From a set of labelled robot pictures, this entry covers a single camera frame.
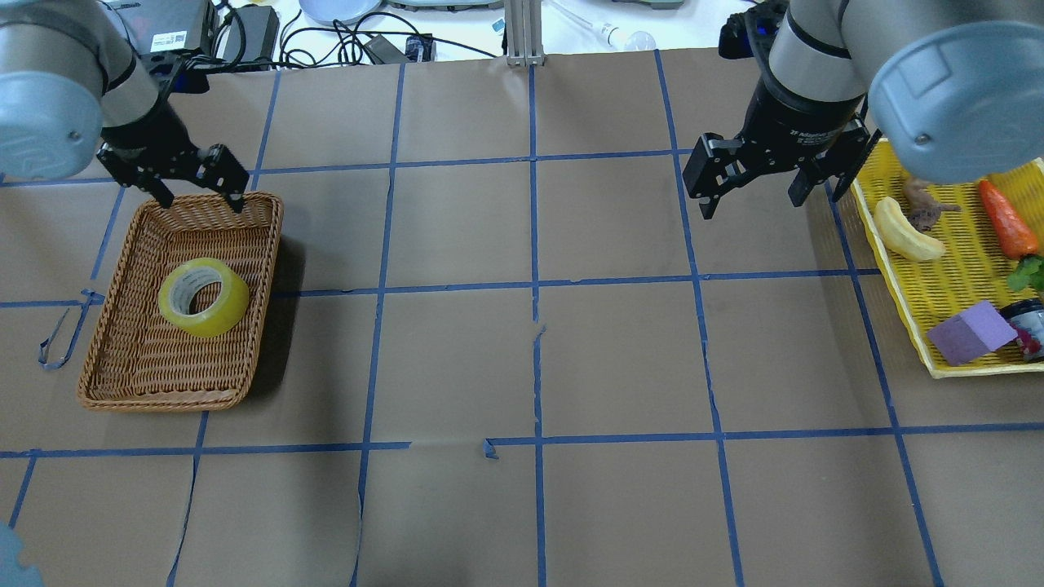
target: toy banana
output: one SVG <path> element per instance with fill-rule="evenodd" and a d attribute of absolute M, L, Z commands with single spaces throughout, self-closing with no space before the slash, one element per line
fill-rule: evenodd
<path fill-rule="evenodd" d="M 932 261 L 946 254 L 941 240 L 914 228 L 894 197 L 882 197 L 877 203 L 874 224 L 884 245 L 911 261 Z"/>

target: brown woven basket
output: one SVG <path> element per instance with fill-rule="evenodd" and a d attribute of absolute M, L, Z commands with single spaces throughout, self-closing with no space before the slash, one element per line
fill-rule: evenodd
<path fill-rule="evenodd" d="M 182 195 L 164 210 L 155 201 L 134 215 L 84 362 L 76 396 L 89 409 L 199 412 L 239 403 L 257 367 L 276 267 L 283 203 L 270 193 L 244 196 L 233 212 L 213 194 Z M 214 257 L 243 278 L 243 320 L 213 338 L 184 332 L 160 315 L 157 296 L 170 272 Z M 197 296 L 198 307 L 214 290 Z"/>

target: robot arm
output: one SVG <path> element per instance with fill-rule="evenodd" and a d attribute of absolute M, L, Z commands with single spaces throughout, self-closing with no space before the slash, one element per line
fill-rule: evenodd
<path fill-rule="evenodd" d="M 236 211 L 248 175 L 224 145 L 200 150 L 95 0 L 0 0 L 0 171 L 66 178 L 97 157 L 164 207 L 163 179 L 222 194 Z"/>
<path fill-rule="evenodd" d="M 703 135 L 686 165 L 705 218 L 765 173 L 798 170 L 794 206 L 850 180 L 879 136 L 855 113 L 863 98 L 903 165 L 935 183 L 1044 154 L 1039 0 L 767 0 L 730 19 L 719 52 L 755 56 L 761 79 L 739 134 Z"/>

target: purple foam block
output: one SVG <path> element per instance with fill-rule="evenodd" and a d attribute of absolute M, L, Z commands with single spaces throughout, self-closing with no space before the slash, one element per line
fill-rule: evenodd
<path fill-rule="evenodd" d="M 992 353 L 1017 333 L 990 302 L 979 302 L 928 331 L 928 338 L 956 367 Z"/>

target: yellow basket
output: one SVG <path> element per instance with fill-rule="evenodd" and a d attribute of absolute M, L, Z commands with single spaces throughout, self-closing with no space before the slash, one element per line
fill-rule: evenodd
<path fill-rule="evenodd" d="M 951 367 L 927 338 L 932 327 L 982 300 L 989 300 L 1000 309 L 1036 295 L 1033 289 L 1009 289 L 1005 280 L 1015 269 L 1016 262 L 1000 252 L 993 226 L 982 210 L 976 183 L 929 188 L 936 199 L 962 207 L 960 212 L 944 213 L 931 231 L 933 237 L 946 244 L 947 253 L 942 259 L 918 263 L 885 249 L 871 210 L 879 199 L 891 195 L 906 211 L 902 191 L 909 177 L 896 159 L 892 145 L 882 140 L 859 171 L 852 192 L 877 266 L 884 275 L 899 316 L 928 373 L 939 379 L 1044 371 L 1044 362 L 1024 362 L 1014 344 L 967 365 Z M 1007 196 L 1034 232 L 1044 234 L 1044 162 L 1038 159 L 989 179 Z"/>

